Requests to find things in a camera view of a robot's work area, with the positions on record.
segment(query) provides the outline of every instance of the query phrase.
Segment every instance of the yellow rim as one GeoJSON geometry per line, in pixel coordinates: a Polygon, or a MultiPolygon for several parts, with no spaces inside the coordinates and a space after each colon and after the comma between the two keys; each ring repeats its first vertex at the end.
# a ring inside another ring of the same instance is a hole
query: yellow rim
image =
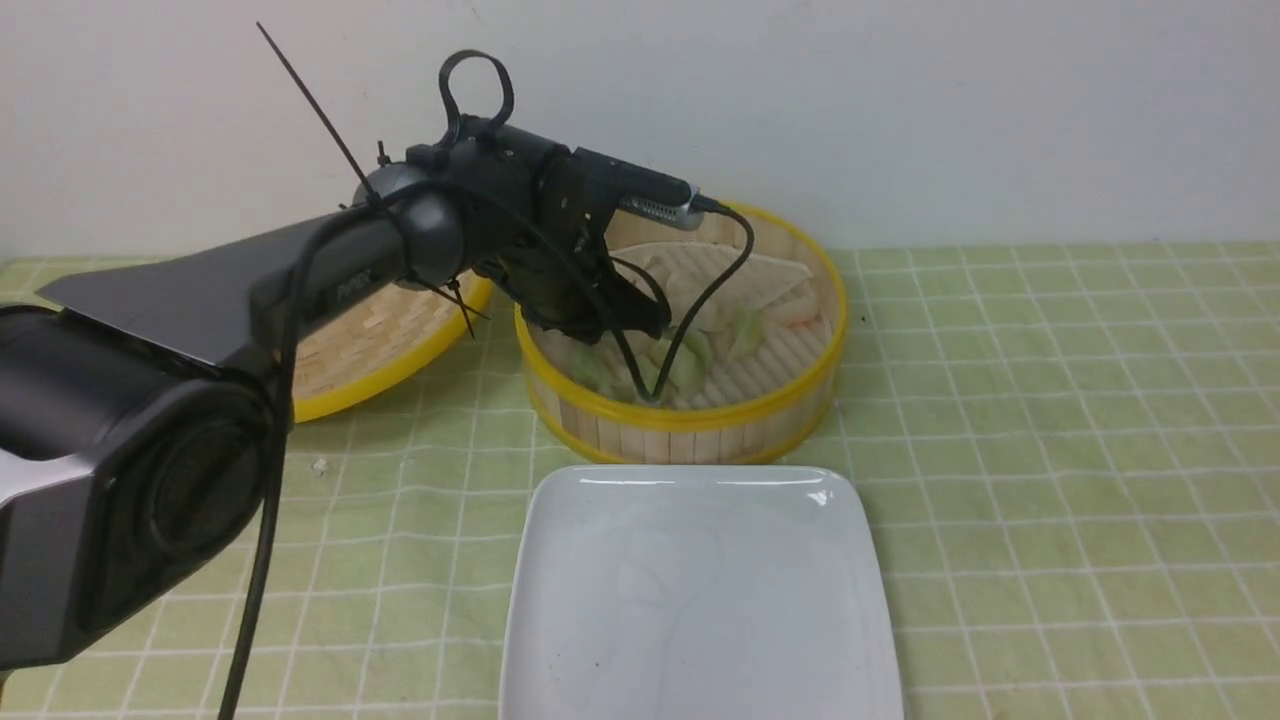
{"type": "MultiPolygon", "coordinates": [[[[476,310],[484,310],[492,293],[493,283],[486,279],[477,278],[474,290],[466,296],[466,304],[476,310]]],[[[467,332],[466,320],[462,318],[461,313],[454,314],[444,323],[440,332],[426,338],[408,352],[401,355],[387,365],[383,365],[378,370],[369,373],[367,375],[361,375],[360,378],[356,378],[355,380],[342,387],[330,389],[323,395],[294,401],[294,421],[306,423],[308,420],[315,420],[316,418],[332,415],[390,389],[413,373],[425,368],[431,360],[435,360],[442,352],[448,350],[449,346],[462,337],[462,333],[465,332],[467,332]]]]}
{"type": "MultiPolygon", "coordinates": [[[[534,388],[530,383],[532,383],[532,380],[529,378],[529,375],[525,375],[525,387],[529,388],[529,401],[534,406],[534,413],[538,413],[538,416],[541,418],[543,424],[547,425],[547,429],[549,429],[553,436],[556,436],[561,442],[563,442],[566,447],[568,447],[581,457],[590,460],[591,462],[608,462],[611,465],[628,465],[635,462],[635,460],[627,460],[622,456],[604,452],[598,447],[591,447],[590,445],[582,442],[581,439],[566,432],[564,428],[556,421],[556,419],[552,416],[547,406],[543,405],[543,401],[538,397],[538,393],[534,392],[534,388]]],[[[764,465],[767,462],[773,462],[778,457],[782,457],[787,452],[791,452],[792,450],[800,447],[800,445],[804,443],[805,438],[808,438],[810,434],[813,434],[815,429],[818,429],[818,425],[822,424],[822,420],[823,418],[827,416],[827,413],[831,413],[831,405],[833,397],[835,396],[828,397],[826,401],[823,401],[822,407],[817,413],[814,413],[813,418],[810,418],[809,421],[804,424],[804,427],[796,430],[795,434],[787,437],[787,439],[780,442],[773,447],[756,452],[755,455],[749,455],[740,460],[733,460],[731,464],[764,465]]]]}
{"type": "Polygon", "coordinates": [[[837,316],[833,323],[835,327],[832,328],[833,332],[831,345],[827,346],[827,350],[812,368],[805,370],[800,377],[791,380],[786,386],[768,395],[739,405],[727,405],[724,407],[713,407],[710,410],[666,410],[660,407],[639,407],[636,405],[627,405],[625,402],[609,400],[603,395],[575,384],[564,377],[556,369],[554,365],[550,364],[549,360],[547,360],[545,356],[543,356],[529,332],[529,327],[525,324],[525,320],[520,314],[520,306],[516,306],[516,337],[520,341],[520,351],[524,354],[525,361],[529,363],[532,372],[570,404],[588,410],[598,418],[636,428],[666,432],[713,430],[723,428],[724,425],[759,420],[782,410],[790,405],[796,396],[804,395],[820,384],[831,372],[831,368],[840,361],[840,352],[845,345],[845,331],[849,323],[849,299],[845,292],[844,279],[840,277],[840,270],[827,255],[827,251],[794,224],[773,215],[767,210],[753,208],[750,205],[735,204],[733,208],[745,215],[755,215],[786,228],[818,256],[818,260],[831,274],[836,288],[836,296],[840,300],[840,310],[837,311],[837,316]]]}

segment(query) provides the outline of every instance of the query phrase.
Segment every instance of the white plate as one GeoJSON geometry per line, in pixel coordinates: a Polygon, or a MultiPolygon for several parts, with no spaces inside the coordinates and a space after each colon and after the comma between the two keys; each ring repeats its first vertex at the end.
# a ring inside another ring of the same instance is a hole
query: white plate
{"type": "Polygon", "coordinates": [[[817,468],[593,465],[534,493],[502,720],[901,720],[870,529],[817,468]]]}

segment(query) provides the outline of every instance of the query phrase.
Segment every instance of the green checkered tablecloth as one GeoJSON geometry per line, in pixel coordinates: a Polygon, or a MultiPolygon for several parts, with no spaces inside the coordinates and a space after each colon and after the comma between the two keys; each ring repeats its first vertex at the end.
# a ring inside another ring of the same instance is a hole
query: green checkered tablecloth
{"type": "MultiPolygon", "coordinates": [[[[867,506],[913,717],[1274,717],[1280,246],[833,255],[840,398],[786,461],[867,506]]],[[[20,260],[0,301],[124,261],[20,260]]],[[[243,717],[497,716],[530,492],[579,461],[511,322],[297,430],[243,717]]],[[[212,717],[252,539],[0,716],[212,717]]]]}

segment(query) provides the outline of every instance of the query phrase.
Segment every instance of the black cable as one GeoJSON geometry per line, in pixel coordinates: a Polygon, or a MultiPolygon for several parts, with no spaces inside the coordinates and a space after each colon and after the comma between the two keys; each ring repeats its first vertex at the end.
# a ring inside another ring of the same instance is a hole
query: black cable
{"type": "Polygon", "coordinates": [[[349,229],[360,222],[374,218],[392,205],[411,200],[433,190],[448,190],[442,183],[421,182],[403,187],[383,199],[376,205],[357,205],[348,210],[333,215],[320,224],[307,238],[298,260],[289,273],[288,301],[284,305],[284,327],[280,334],[280,364],[279,380],[275,396],[275,423],[271,425],[269,438],[271,468],[266,475],[266,487],[262,491],[262,521],[257,536],[257,547],[253,552],[253,570],[250,577],[248,591],[244,594],[244,612],[241,616],[239,633],[236,638],[236,648],[232,651],[230,667],[227,671],[227,685],[223,689],[223,700],[218,711],[218,720],[233,720],[236,706],[239,703],[241,689],[244,685],[244,671],[248,667],[250,652],[253,647],[253,635],[257,630],[257,619],[262,610],[262,598],[266,594],[266,577],[271,565],[271,548],[275,542],[275,527],[279,519],[280,492],[284,482],[284,456],[288,443],[288,434],[293,416],[293,374],[297,365],[301,307],[303,304],[307,279],[311,274],[311,264],[320,250],[337,238],[343,231],[349,229]]]}
{"type": "Polygon", "coordinates": [[[676,327],[676,334],[671,338],[671,348],[667,350],[667,356],[662,361],[662,368],[658,369],[658,379],[654,380],[653,384],[653,397],[662,397],[662,391],[667,384],[667,375],[671,374],[671,366],[676,361],[676,351],[680,350],[680,343],[684,342],[685,333],[687,333],[690,325],[692,325],[694,316],[698,315],[698,311],[701,310],[703,305],[710,300],[712,295],[714,295],[721,286],[728,282],[728,279],[733,277],[733,273],[746,264],[746,260],[751,256],[751,251],[755,249],[755,231],[751,228],[751,223],[749,223],[737,210],[701,195],[694,197],[692,206],[698,210],[716,215],[724,215],[735,220],[737,224],[742,225],[744,231],[746,231],[746,241],[742,243],[742,252],[735,258],[732,263],[730,263],[728,268],[724,268],[724,272],[717,275],[716,279],[707,286],[707,290],[704,290],[703,293],[698,296],[698,300],[695,300],[689,307],[689,313],[685,314],[685,319],[676,327]]]}

